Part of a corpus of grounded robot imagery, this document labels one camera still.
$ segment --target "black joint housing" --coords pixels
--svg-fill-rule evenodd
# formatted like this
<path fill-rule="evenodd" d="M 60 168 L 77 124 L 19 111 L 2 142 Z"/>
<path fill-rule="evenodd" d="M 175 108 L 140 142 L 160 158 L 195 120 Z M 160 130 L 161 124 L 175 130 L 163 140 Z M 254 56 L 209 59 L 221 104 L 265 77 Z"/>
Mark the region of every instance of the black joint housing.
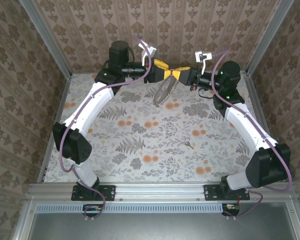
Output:
<path fill-rule="evenodd" d="M 129 62 L 129 45 L 126 41 L 114 41 L 109 48 L 109 69 L 113 72 L 121 72 L 120 66 Z"/>
<path fill-rule="evenodd" d="M 139 78 L 145 74 L 146 68 L 142 66 L 141 62 L 128 62 L 122 67 L 121 72 L 130 78 Z"/>
<path fill-rule="evenodd" d="M 237 89 L 233 89 L 231 93 L 221 95 L 224 99 L 226 99 L 231 104 L 238 104 L 238 103 L 245 103 L 245 100 L 242 98 L 242 96 L 239 94 Z M 216 95 L 213 95 L 213 104 L 215 109 L 219 110 L 221 115 L 224 117 L 226 115 L 226 110 L 229 107 L 225 102 L 221 101 Z"/>
<path fill-rule="evenodd" d="M 240 79 L 240 66 L 234 61 L 226 61 L 217 75 L 217 82 L 227 89 L 235 89 Z"/>
<path fill-rule="evenodd" d="M 123 74 L 111 71 L 109 69 L 102 69 L 95 77 L 94 82 L 103 83 L 106 85 L 124 83 L 126 77 Z M 121 86 L 112 87 L 113 94 L 116 94 Z"/>
<path fill-rule="evenodd" d="M 277 144 L 275 149 L 289 167 L 291 150 L 288 145 Z M 245 174 L 254 188 L 283 181 L 288 177 L 285 168 L 271 148 L 256 151 L 245 169 Z"/>
<path fill-rule="evenodd" d="M 66 131 L 65 124 L 56 122 L 52 127 L 56 149 L 60 150 L 61 139 Z M 83 163 L 88 159 L 92 151 L 91 144 L 79 133 L 79 130 L 70 129 L 64 139 L 62 156 L 75 161 L 76 164 Z"/>

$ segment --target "metal bracket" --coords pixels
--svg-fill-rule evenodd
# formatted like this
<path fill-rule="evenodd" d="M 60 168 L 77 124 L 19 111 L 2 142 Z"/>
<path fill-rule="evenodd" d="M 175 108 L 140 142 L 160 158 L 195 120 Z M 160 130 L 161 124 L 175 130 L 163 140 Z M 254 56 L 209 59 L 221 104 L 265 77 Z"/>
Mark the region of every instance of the metal bracket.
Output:
<path fill-rule="evenodd" d="M 212 53 L 211 52 L 196 51 L 194 53 L 194 55 L 195 55 L 195 61 L 197 63 L 203 63 L 202 70 L 201 70 L 201 75 L 203 75 L 204 72 L 205 72 L 205 69 L 206 69 L 206 60 L 211 60 L 212 59 Z"/>
<path fill-rule="evenodd" d="M 115 185 L 99 185 L 97 189 L 105 198 L 106 201 L 114 201 L 116 196 L 116 186 Z M 72 201 L 102 201 L 99 194 L 91 191 L 81 184 L 73 186 Z"/>
<path fill-rule="evenodd" d="M 250 194 L 244 188 L 235 190 L 235 194 L 227 197 L 222 193 L 220 184 L 204 185 L 203 189 L 206 201 L 237 201 L 238 197 L 240 200 L 250 200 Z"/>

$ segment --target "mounting plate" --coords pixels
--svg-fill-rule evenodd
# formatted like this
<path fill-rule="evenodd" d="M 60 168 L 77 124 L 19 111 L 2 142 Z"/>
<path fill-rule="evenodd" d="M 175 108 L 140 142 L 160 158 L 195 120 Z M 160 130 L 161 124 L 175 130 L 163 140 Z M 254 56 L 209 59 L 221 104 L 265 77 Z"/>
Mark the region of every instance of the mounting plate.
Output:
<path fill-rule="evenodd" d="M 115 185 L 99 185 L 97 190 L 104 196 L 106 201 L 114 201 L 116 196 L 116 186 Z M 72 201 L 102 201 L 99 194 L 91 191 L 81 184 L 73 186 Z"/>
<path fill-rule="evenodd" d="M 206 201 L 237 201 L 238 196 L 240 200 L 250 200 L 249 192 L 244 188 L 233 191 L 232 196 L 225 197 L 220 188 L 220 184 L 203 185 L 204 198 Z"/>

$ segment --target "cable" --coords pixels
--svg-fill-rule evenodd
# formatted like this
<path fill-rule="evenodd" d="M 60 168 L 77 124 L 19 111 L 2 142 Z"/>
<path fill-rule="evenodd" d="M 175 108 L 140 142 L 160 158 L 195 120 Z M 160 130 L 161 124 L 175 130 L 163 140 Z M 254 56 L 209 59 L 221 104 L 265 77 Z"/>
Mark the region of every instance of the cable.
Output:
<path fill-rule="evenodd" d="M 206 91 L 206 90 L 204 90 L 203 88 L 200 88 L 200 89 L 199 89 L 198 95 L 199 95 L 200 98 L 203 98 L 203 99 L 213 99 L 212 96 L 202 96 L 202 95 L 200 95 L 200 90 Z"/>
<path fill-rule="evenodd" d="M 92 187 L 89 187 L 89 186 L 88 186 L 88 185 L 80 178 L 80 176 L 79 176 L 79 174 L 77 173 L 76 169 L 74 169 L 73 172 L 74 172 L 74 175 L 79 179 L 80 184 L 81 184 L 82 186 L 86 187 L 87 189 L 89 189 L 89 190 L 91 190 L 91 191 L 96 192 L 96 193 L 99 194 L 100 197 L 102 198 L 102 207 L 101 207 L 100 211 L 94 216 L 94 218 L 99 217 L 99 216 L 101 215 L 101 213 L 105 210 L 105 207 L 106 207 L 106 198 L 105 198 L 105 196 L 103 196 L 103 195 L 101 194 L 101 192 L 99 192 L 97 189 L 94 189 L 94 188 L 92 188 Z M 88 216 L 87 216 L 87 209 L 88 209 L 88 208 L 85 208 L 85 210 L 84 210 L 84 216 L 85 216 L 86 218 L 88 218 Z"/>
<path fill-rule="evenodd" d="M 132 63 L 134 63 L 134 62 L 135 62 L 135 54 L 134 54 L 134 51 L 132 50 L 132 48 L 131 48 L 130 46 L 128 46 L 128 49 L 129 49 L 129 51 L 130 51 L 130 53 L 131 53 L 131 56 L 132 56 Z"/>
<path fill-rule="evenodd" d="M 224 51 L 221 51 L 221 52 L 218 52 L 218 53 L 213 53 L 213 54 L 212 54 L 212 57 L 214 58 L 214 57 L 220 56 L 220 55 L 224 54 L 225 52 L 227 52 L 228 50 L 230 50 L 230 47 L 228 47 L 228 48 L 227 48 L 226 50 L 224 50 Z"/>
<path fill-rule="evenodd" d="M 237 215 L 237 216 L 233 216 L 231 213 L 229 213 L 228 211 L 225 211 L 225 210 L 223 210 L 223 212 L 226 213 L 226 214 L 228 214 L 230 217 L 233 217 L 233 218 L 241 218 L 241 217 L 244 217 L 245 215 L 251 213 L 256 207 L 259 206 L 259 204 L 261 203 L 261 201 L 264 199 L 264 196 L 260 192 L 257 192 L 257 191 L 251 191 L 251 190 L 249 190 L 249 192 L 252 193 L 252 194 L 257 194 L 257 195 L 260 196 L 259 201 L 252 208 L 250 208 L 245 213 L 242 213 L 242 214 Z"/>
<path fill-rule="evenodd" d="M 237 196 L 238 196 L 238 202 L 237 202 L 237 204 L 239 205 L 239 210 L 240 210 L 240 196 L 239 196 L 239 194 L 237 194 Z"/>
<path fill-rule="evenodd" d="M 63 156 L 62 156 L 62 152 L 63 152 L 63 147 L 64 147 L 64 143 L 65 143 L 65 139 L 66 139 L 66 136 L 69 132 L 69 130 L 71 129 L 72 125 L 77 121 L 79 115 L 81 114 L 81 112 L 85 109 L 85 107 L 87 106 L 87 104 L 90 102 L 91 99 L 94 98 L 95 95 L 97 95 L 99 92 L 101 92 L 102 90 L 104 89 L 108 89 L 108 88 L 113 88 L 113 87 L 118 87 L 118 86 L 124 86 L 124 85 L 128 85 L 128 84 L 134 84 L 134 83 L 138 83 L 140 81 L 142 81 L 150 72 L 151 70 L 151 67 L 152 67 L 152 61 L 151 61 L 151 55 L 150 55 L 150 52 L 148 50 L 148 48 L 145 46 L 145 44 L 139 39 L 137 38 L 136 36 L 133 37 L 138 43 L 140 43 L 143 48 L 145 49 L 146 51 L 146 54 L 148 56 L 148 61 L 149 61 L 149 64 L 148 64 L 148 69 L 146 70 L 146 72 L 143 74 L 143 76 L 137 78 L 136 80 L 133 80 L 133 81 L 128 81 L 128 82 L 121 82 L 121 83 L 115 83 L 115 84 L 110 84 L 110 85 L 106 85 L 106 86 L 103 86 L 101 88 L 99 88 L 98 90 L 96 90 L 84 103 L 83 105 L 81 106 L 81 108 L 78 110 L 77 114 L 74 116 L 73 120 L 71 121 L 71 123 L 69 124 L 69 126 L 65 129 L 64 131 L 64 134 L 62 135 L 62 138 L 61 138 L 61 142 L 60 142 L 60 148 L 59 148 L 59 162 L 60 162 L 60 167 L 61 169 L 66 172 L 66 173 L 69 173 L 71 170 L 74 170 L 74 174 L 75 176 L 79 179 L 80 183 L 86 187 L 87 189 L 91 190 L 91 191 L 94 191 L 96 192 L 97 194 L 99 194 L 101 197 L 102 197 L 102 200 L 103 200 L 103 206 L 101 208 L 101 211 L 96 215 L 96 216 L 99 216 L 101 214 L 101 212 L 103 211 L 105 205 L 106 205 L 106 200 L 104 199 L 104 196 L 96 189 L 92 188 L 92 187 L 89 187 L 81 178 L 80 176 L 78 175 L 76 169 L 74 168 L 74 165 L 72 164 L 71 167 L 69 169 L 65 169 L 64 167 L 64 164 L 63 164 Z"/>
<path fill-rule="evenodd" d="M 288 186 L 285 189 L 276 189 L 270 186 L 264 186 L 264 188 L 266 189 L 270 189 L 272 191 L 278 192 L 278 193 L 285 193 L 287 191 L 289 191 L 292 187 L 292 176 L 291 173 L 289 171 L 289 168 L 287 166 L 287 164 L 285 163 L 285 161 L 283 160 L 283 158 L 280 156 L 280 154 L 278 153 L 277 149 L 272 146 L 272 144 L 270 143 L 270 141 L 267 139 L 267 137 L 265 136 L 265 134 L 262 132 L 262 130 L 257 126 L 257 124 L 255 123 L 255 121 L 245 112 L 243 111 L 241 108 L 233 105 L 232 103 L 228 102 L 227 100 L 225 100 L 222 96 L 219 95 L 219 93 L 216 90 L 215 87 L 215 82 L 214 82 L 214 77 L 215 77 L 215 72 L 217 70 L 218 65 L 220 64 L 220 62 L 222 61 L 222 59 L 227 55 L 227 53 L 230 51 L 230 49 L 228 48 L 223 54 L 222 56 L 218 59 L 218 61 L 216 62 L 213 71 L 212 71 L 212 75 L 211 75 L 211 87 L 214 91 L 214 94 L 224 103 L 226 103 L 227 105 L 235 108 L 236 110 L 238 110 L 240 113 L 242 113 L 250 122 L 251 124 L 254 126 L 254 128 L 257 130 L 257 132 L 260 134 L 260 136 L 263 138 L 263 140 L 269 145 L 269 147 L 272 149 L 272 151 L 274 152 L 274 154 L 278 157 L 278 159 L 280 160 L 281 164 L 283 165 L 286 174 L 288 176 Z"/>
<path fill-rule="evenodd" d="M 110 60 L 108 59 L 107 61 L 104 62 L 104 64 L 102 65 L 102 68 L 101 68 L 102 70 L 104 70 L 106 68 L 106 66 L 109 63 L 109 61 Z"/>

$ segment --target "yellow object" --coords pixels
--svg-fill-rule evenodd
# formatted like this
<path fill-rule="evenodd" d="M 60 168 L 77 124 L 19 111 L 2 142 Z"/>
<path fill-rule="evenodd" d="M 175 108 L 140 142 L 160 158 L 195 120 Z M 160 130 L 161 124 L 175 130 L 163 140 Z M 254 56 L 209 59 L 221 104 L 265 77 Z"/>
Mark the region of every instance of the yellow object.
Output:
<path fill-rule="evenodd" d="M 169 69 L 169 65 L 166 64 L 164 61 L 160 61 L 158 59 L 154 59 L 154 65 L 160 67 L 161 69 Z"/>
<path fill-rule="evenodd" d="M 160 61 L 158 59 L 154 59 L 154 64 L 158 68 L 164 70 L 164 78 L 163 78 L 163 80 L 165 80 L 167 77 L 173 75 L 175 77 L 175 79 L 177 79 L 179 81 L 181 71 L 186 71 L 186 70 L 190 69 L 189 66 L 178 67 L 176 69 L 169 69 L 169 65 L 168 64 L 166 64 L 165 62 Z"/>

